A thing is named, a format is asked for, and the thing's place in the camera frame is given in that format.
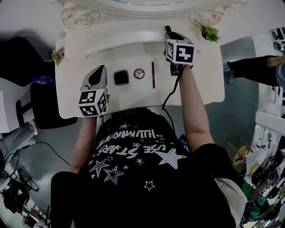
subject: gray floor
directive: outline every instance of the gray floor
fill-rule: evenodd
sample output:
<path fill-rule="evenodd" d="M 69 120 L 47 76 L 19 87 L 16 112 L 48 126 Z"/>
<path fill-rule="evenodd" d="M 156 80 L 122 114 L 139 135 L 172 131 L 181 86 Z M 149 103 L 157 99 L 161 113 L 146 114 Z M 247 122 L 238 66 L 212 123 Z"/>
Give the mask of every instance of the gray floor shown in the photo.
<path fill-rule="evenodd" d="M 223 45 L 221 51 L 224 62 L 256 56 L 251 37 Z M 247 79 L 237 79 L 233 85 L 227 85 L 225 82 L 225 100 L 222 103 L 206 105 L 211 133 L 216 144 L 225 147 L 226 142 L 229 141 L 238 147 L 240 136 L 251 143 L 257 105 L 258 83 Z M 161 111 L 161 107 L 152 109 L 166 116 Z M 181 107 L 168 107 L 168 110 L 174 120 L 176 134 L 180 136 L 184 133 Z M 39 130 L 35 139 L 37 142 L 49 143 L 60 156 L 70 162 L 81 122 L 82 120 L 78 119 L 78 122 L 72 126 Z M 68 165 L 59 159 L 47 145 L 36 144 L 21 151 L 18 167 L 29 173 L 39 185 L 39 192 L 32 191 L 30 196 L 39 208 L 46 211 L 50 205 L 51 178 L 57 172 L 68 171 Z"/>

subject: water bottle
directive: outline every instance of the water bottle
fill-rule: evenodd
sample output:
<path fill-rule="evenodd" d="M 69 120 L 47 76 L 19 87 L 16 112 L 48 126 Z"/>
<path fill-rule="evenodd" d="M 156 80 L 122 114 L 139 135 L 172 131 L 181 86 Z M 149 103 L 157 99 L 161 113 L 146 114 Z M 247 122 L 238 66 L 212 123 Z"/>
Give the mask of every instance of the water bottle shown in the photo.
<path fill-rule="evenodd" d="M 34 78 L 34 83 L 37 84 L 52 84 L 53 79 L 50 76 L 40 76 Z"/>

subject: hand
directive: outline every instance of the hand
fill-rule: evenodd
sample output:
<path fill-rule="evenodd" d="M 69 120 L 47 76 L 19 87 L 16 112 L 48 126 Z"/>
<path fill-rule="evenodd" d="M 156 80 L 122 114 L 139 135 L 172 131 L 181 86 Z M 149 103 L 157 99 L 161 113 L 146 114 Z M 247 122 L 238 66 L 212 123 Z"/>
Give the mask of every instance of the hand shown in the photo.
<path fill-rule="evenodd" d="M 268 58 L 267 60 L 267 66 L 269 67 L 275 67 L 278 64 L 277 58 Z"/>

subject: black cable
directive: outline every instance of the black cable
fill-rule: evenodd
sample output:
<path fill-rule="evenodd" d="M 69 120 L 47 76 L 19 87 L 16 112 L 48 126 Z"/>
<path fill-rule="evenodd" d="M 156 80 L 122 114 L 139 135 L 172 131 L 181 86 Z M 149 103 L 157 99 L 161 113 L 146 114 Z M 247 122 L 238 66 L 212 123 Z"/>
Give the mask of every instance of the black cable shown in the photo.
<path fill-rule="evenodd" d="M 10 154 L 10 155 L 5 159 L 5 166 L 6 166 L 6 161 L 7 161 L 7 159 L 8 159 L 11 155 L 13 155 L 13 154 L 15 154 L 15 153 Z M 1 174 L 1 178 L 5 178 L 5 179 L 6 179 L 6 178 L 9 178 L 9 177 L 13 176 L 14 173 L 16 172 L 16 169 L 17 169 L 17 165 L 18 165 L 18 163 L 19 163 L 19 160 L 20 160 L 20 154 L 18 153 L 18 161 L 17 161 L 17 163 L 16 163 L 16 166 L 15 166 L 15 169 L 14 169 L 13 173 L 11 173 L 9 176 L 2 176 L 2 174 Z"/>
<path fill-rule="evenodd" d="M 172 94 L 175 93 L 176 88 L 177 88 L 177 85 L 178 85 L 178 82 L 179 82 L 179 79 L 181 78 L 181 75 L 182 75 L 182 74 L 180 73 L 180 74 L 177 76 L 177 79 L 176 79 L 176 81 L 175 81 L 175 85 L 174 85 L 173 91 L 168 95 L 168 97 L 165 99 L 165 101 L 164 101 L 164 103 L 163 103 L 163 105 L 162 105 L 162 110 L 164 110 L 164 111 L 166 112 L 166 114 L 168 115 L 168 117 L 169 117 L 169 119 L 170 119 L 170 121 L 171 121 L 172 129 L 173 129 L 175 135 L 176 135 L 176 132 L 175 132 L 175 128 L 174 128 L 174 123 L 173 123 L 173 120 L 172 120 L 170 114 L 169 114 L 168 111 L 165 109 L 165 105 L 166 105 L 166 102 L 168 101 L 169 97 L 170 97 Z"/>
<path fill-rule="evenodd" d="M 53 151 L 59 158 L 61 158 L 66 164 L 68 164 L 68 165 L 70 166 L 70 164 L 69 164 L 67 161 L 65 161 L 57 152 L 55 152 L 55 150 L 52 148 L 52 146 L 49 145 L 48 143 L 46 143 L 46 142 L 36 142 L 35 144 L 46 144 L 46 145 L 48 145 L 48 146 L 52 149 L 52 151 Z"/>
<path fill-rule="evenodd" d="M 7 154 L 8 154 L 8 148 L 6 147 L 6 145 L 2 141 L 0 141 L 0 142 L 4 145 L 4 147 L 5 147 L 6 151 L 7 151 Z"/>

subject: person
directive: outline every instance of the person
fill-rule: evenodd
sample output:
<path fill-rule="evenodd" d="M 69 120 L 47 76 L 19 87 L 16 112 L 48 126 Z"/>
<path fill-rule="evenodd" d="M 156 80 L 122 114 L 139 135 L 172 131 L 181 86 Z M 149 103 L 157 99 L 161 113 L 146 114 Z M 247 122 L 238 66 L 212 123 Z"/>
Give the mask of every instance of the person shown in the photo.
<path fill-rule="evenodd" d="M 243 181 L 214 144 L 188 65 L 179 86 L 190 152 L 167 120 L 148 109 L 111 117 L 96 136 L 96 118 L 84 118 L 71 172 L 52 178 L 53 228 L 72 221 L 77 228 L 239 225 L 247 201 Z"/>
<path fill-rule="evenodd" d="M 269 86 L 285 87 L 285 55 L 242 59 L 223 64 L 228 83 L 244 77 Z"/>

